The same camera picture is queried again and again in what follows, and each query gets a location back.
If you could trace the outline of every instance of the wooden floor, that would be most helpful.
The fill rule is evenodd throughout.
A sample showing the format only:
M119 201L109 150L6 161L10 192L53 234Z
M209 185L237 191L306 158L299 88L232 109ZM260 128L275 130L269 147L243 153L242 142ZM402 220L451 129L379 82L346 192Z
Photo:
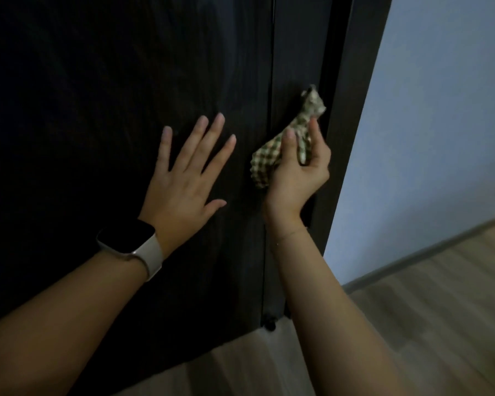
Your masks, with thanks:
M351 294L421 395L495 395L495 227ZM120 395L314 395L293 327L259 329Z

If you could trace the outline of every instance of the bracelet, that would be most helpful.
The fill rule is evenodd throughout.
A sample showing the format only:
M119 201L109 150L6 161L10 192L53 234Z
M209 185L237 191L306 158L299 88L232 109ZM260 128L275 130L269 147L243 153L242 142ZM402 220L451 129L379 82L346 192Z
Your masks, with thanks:
M284 236L281 236L277 242L275 242L275 246L278 246L284 239L286 238L289 238L291 235L294 235L296 234L297 232L301 232L303 229L306 229L308 230L308 227L307 226L303 226L301 229L297 229L296 231L293 231L293 232L290 232L290 233L287 233L286 235Z

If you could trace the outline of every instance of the dark wooden door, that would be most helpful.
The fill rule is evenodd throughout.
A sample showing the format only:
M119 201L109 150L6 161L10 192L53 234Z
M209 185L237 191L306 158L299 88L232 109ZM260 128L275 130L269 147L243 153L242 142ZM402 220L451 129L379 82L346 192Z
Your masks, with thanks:
M77 382L109 394L260 323L261 194L272 0L0 0L0 317L137 216L163 125L174 156L196 119L237 147L211 197L224 211L125 307Z

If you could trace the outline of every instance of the finger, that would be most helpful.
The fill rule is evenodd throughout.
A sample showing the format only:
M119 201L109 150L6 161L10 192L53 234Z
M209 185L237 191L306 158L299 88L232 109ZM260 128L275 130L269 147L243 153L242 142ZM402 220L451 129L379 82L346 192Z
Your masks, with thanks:
M227 202L221 199L216 199L207 203L204 206L204 213L203 213L205 222L209 221L209 218L211 218L220 208L222 208L226 204Z
M158 160L156 161L155 175L163 175L169 171L169 158L171 155L172 128L165 126L159 142Z
M237 137L232 134L231 137L225 142L222 150L214 156L207 168L205 168L205 171L202 174L202 186L200 188L202 196L207 197L209 192L211 192L211 188L216 182L218 175L222 172L222 168L224 168L225 163L229 160L229 157L231 157L231 154L235 149L235 145L237 144L236 140Z
M317 119L310 119L308 131L310 132L310 138L312 142L312 158L310 160L310 166L325 168L328 167L331 151L323 139L323 134L319 129Z
M282 136L282 163L298 164L297 159L297 136L295 131L287 128Z
M189 161L191 161L192 155L194 154L194 150L198 147L202 136L204 136L205 129L207 128L207 124L209 124L209 120L205 116L201 116L198 118L194 129L191 134L185 141L185 144L181 148L180 154L178 154L178 158L172 167L172 171L183 172L187 168Z
M220 133L222 133L224 123L224 115L219 113L211 125L211 128L207 131L202 141L198 144L198 147L191 158L191 162L187 167L188 170L198 173L202 172L205 162L209 158L209 154L211 154L211 150L213 150Z

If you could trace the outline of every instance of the woman's hand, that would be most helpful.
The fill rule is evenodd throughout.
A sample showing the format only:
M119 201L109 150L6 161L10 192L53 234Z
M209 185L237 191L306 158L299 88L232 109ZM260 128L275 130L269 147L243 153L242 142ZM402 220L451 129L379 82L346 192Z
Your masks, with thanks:
M235 148L235 135L231 135L222 150L202 172L222 132L224 122L224 115L218 114L209 131L205 133L209 120L204 116L200 117L171 171L169 156L172 129L165 126L163 130L158 162L139 219L156 229L156 237L164 258L198 232L209 218L226 204L225 200L221 199L212 200L207 204L205 202Z
M302 207L330 176L330 149L323 139L317 120L310 119L308 127L312 142L312 158L308 166L299 165L297 138L293 130L287 129L282 137L282 162L273 173L264 201L264 219L273 227L281 223L285 223L288 230L292 226L302 226Z

